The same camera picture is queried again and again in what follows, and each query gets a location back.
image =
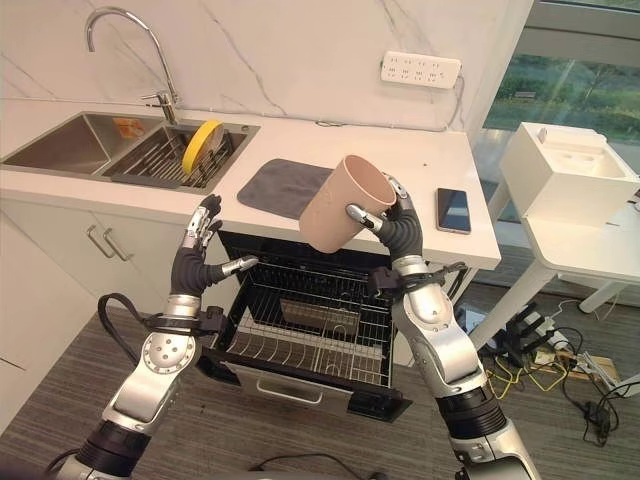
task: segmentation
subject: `plastic cup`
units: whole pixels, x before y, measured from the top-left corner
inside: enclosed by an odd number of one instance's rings
[[[363,228],[347,215],[348,204],[380,215],[395,201],[395,191],[382,172],[362,157],[347,155],[304,209],[298,228],[313,248],[333,253]]]

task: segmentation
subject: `window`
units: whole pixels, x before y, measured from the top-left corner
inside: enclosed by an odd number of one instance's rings
[[[592,128],[640,173],[640,0],[534,4],[474,145],[487,197],[520,122]]]
[[[640,68],[515,55],[484,128],[516,130],[520,122],[592,128],[640,146]]]

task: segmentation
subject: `cabinet handle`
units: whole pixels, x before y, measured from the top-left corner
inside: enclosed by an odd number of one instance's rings
[[[91,243],[93,243],[96,247],[98,247],[98,250],[100,250],[105,257],[112,258],[116,254],[115,250],[111,253],[108,253],[104,248],[102,248],[102,245],[100,245],[98,241],[95,238],[93,238],[93,235],[91,235],[91,232],[93,232],[95,229],[96,229],[96,226],[91,225],[87,229],[87,237],[89,237],[89,240],[91,240]]]
[[[113,228],[107,228],[102,234],[102,238],[104,238],[104,241],[107,242],[111,248],[113,248],[113,251],[116,252],[116,255],[118,255],[120,260],[122,260],[123,262],[126,262],[131,257],[133,257],[133,253],[129,253],[129,254],[122,253],[122,250],[120,249],[120,247],[118,247],[118,245],[116,245],[116,242],[112,238],[109,238],[109,234],[112,231],[113,231]]]

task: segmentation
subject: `gray cloth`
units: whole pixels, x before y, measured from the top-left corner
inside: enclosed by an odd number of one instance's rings
[[[297,220],[331,172],[276,158],[260,167],[236,198],[249,207]]]

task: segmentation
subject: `faucet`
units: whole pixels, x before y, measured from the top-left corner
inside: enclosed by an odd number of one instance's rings
[[[176,118],[176,113],[174,110],[175,104],[179,100],[178,93],[176,92],[175,87],[173,86],[173,80],[171,78],[171,73],[169,73],[169,66],[167,65],[167,61],[164,58],[164,53],[162,53],[162,48],[160,48],[160,43],[158,42],[158,38],[153,33],[153,30],[144,23],[140,17],[134,15],[133,13],[125,10],[124,8],[118,7],[101,7],[96,8],[89,17],[87,18],[87,23],[85,25],[85,33],[87,36],[87,47],[90,52],[95,52],[95,48],[93,46],[93,26],[96,21],[105,15],[120,15],[124,18],[128,18],[136,25],[142,27],[151,37],[153,44],[156,47],[158,52],[158,56],[160,57],[160,63],[162,64],[162,70],[164,70],[164,75],[167,79],[167,86],[169,87],[169,91],[161,90],[152,95],[145,95],[142,97],[142,100],[149,100],[151,98],[157,98],[159,104],[152,105],[154,107],[161,107],[164,113],[165,118],[172,125],[176,125],[178,123]]]

